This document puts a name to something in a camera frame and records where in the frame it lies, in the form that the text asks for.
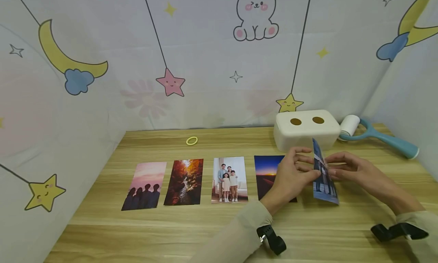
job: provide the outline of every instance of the blue handle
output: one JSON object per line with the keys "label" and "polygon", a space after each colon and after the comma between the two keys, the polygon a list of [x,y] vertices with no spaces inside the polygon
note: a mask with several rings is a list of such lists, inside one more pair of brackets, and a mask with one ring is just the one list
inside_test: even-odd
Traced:
{"label": "blue handle", "polygon": [[389,136],[387,134],[382,134],[375,130],[373,125],[368,122],[365,119],[360,119],[360,124],[364,125],[366,127],[365,133],[358,135],[358,136],[348,136],[341,134],[340,138],[344,140],[360,140],[368,137],[375,137],[380,139],[381,141],[385,142],[388,145],[391,145],[392,147],[396,148],[398,151],[400,151],[406,158],[408,159],[414,159],[417,157],[420,149],[413,145],[410,142],[407,142],[406,140],[399,139],[393,136]]}
{"label": "blue handle", "polygon": [[398,151],[404,154],[404,156],[406,156],[407,159],[416,158],[420,151],[420,149],[417,146],[413,145],[412,143],[407,142],[406,140],[403,139],[389,136],[387,134],[382,134],[377,132],[375,137],[385,142],[386,144],[396,148]]}

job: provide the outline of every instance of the finger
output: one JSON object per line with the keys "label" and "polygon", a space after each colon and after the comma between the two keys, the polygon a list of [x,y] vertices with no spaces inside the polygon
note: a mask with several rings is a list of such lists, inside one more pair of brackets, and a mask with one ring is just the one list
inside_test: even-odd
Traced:
{"label": "finger", "polygon": [[294,161],[294,156],[295,156],[296,153],[310,153],[310,152],[312,152],[311,148],[307,148],[307,147],[292,147],[292,148],[290,148],[290,150],[286,154],[286,156],[283,158],[283,160],[295,162]]}
{"label": "finger", "polygon": [[352,153],[348,153],[347,151],[340,151],[339,153],[334,153],[331,156],[325,158],[327,163],[342,163],[345,162],[347,164],[357,165],[361,160],[360,157],[355,156]]}
{"label": "finger", "polygon": [[313,164],[314,158],[310,156],[295,155],[294,162],[298,162],[298,161]]}
{"label": "finger", "polygon": [[301,163],[295,163],[295,168],[299,171],[302,171],[302,172],[308,172],[308,171],[313,170],[312,166],[301,164]]}
{"label": "finger", "polygon": [[330,178],[333,180],[336,180],[336,181],[342,181],[342,179],[340,179],[339,177],[333,176],[333,175],[331,175]]}
{"label": "finger", "polygon": [[358,172],[346,171],[341,169],[329,169],[328,174],[331,177],[337,177],[340,180],[350,180],[353,182],[357,182]]}
{"label": "finger", "polygon": [[313,180],[317,179],[321,174],[321,171],[319,170],[311,170],[306,173],[300,174],[305,184],[312,182]]}
{"label": "finger", "polygon": [[346,170],[346,171],[355,171],[354,167],[351,167],[348,164],[340,164],[340,165],[333,165],[333,166],[328,166],[329,169],[335,169],[335,170]]}

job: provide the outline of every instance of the box hole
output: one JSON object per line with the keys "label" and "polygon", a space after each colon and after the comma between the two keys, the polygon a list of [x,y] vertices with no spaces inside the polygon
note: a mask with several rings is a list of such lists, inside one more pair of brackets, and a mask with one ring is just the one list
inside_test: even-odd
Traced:
{"label": "box hole", "polygon": [[313,122],[317,123],[317,124],[323,124],[324,123],[324,119],[320,118],[319,116],[315,116],[314,118],[312,118]]}
{"label": "box hole", "polygon": [[293,125],[301,125],[301,121],[298,118],[293,118],[290,120]]}

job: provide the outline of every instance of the printed photo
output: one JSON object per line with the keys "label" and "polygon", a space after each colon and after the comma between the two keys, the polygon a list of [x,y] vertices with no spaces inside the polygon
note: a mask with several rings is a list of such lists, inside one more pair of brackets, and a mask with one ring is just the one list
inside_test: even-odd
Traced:
{"label": "printed photo", "polygon": [[338,193],[335,184],[328,174],[328,168],[322,157],[318,142],[313,139],[313,153],[315,170],[320,170],[321,175],[313,182],[313,197],[326,200],[339,205]]}
{"label": "printed photo", "polygon": [[255,179],[257,182],[257,194],[259,200],[272,188],[274,185],[277,167],[283,160],[284,156],[254,156],[255,164]]}
{"label": "printed photo", "polygon": [[164,205],[196,205],[201,202],[204,159],[175,160]]}
{"label": "printed photo", "polygon": [[167,162],[139,163],[122,211],[156,208]]}
{"label": "printed photo", "polygon": [[211,203],[242,202],[248,202],[244,157],[215,158],[211,182]]}

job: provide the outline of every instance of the cartoon bunny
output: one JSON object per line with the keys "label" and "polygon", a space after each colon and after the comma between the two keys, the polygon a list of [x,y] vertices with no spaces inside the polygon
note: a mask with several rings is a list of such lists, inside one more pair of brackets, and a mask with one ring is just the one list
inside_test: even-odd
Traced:
{"label": "cartoon bunny", "polygon": [[238,41],[273,38],[279,26],[271,22],[276,8],[276,0],[237,0],[237,16],[242,24],[234,28],[234,38]]}

